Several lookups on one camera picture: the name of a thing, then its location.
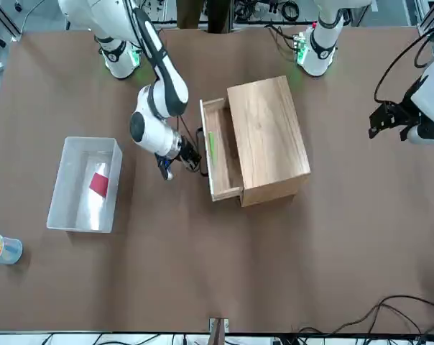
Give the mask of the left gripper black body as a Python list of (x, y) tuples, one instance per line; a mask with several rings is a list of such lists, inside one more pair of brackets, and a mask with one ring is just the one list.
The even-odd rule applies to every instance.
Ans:
[(418, 122), (418, 110), (411, 103), (385, 101), (382, 111), (383, 114), (378, 121), (382, 126), (409, 126)]

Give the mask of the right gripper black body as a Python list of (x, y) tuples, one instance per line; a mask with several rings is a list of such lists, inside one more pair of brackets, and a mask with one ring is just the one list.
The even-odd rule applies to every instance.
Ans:
[(198, 169), (201, 161), (201, 156), (194, 148), (193, 144), (186, 138), (182, 138), (180, 142), (180, 161), (187, 169)]

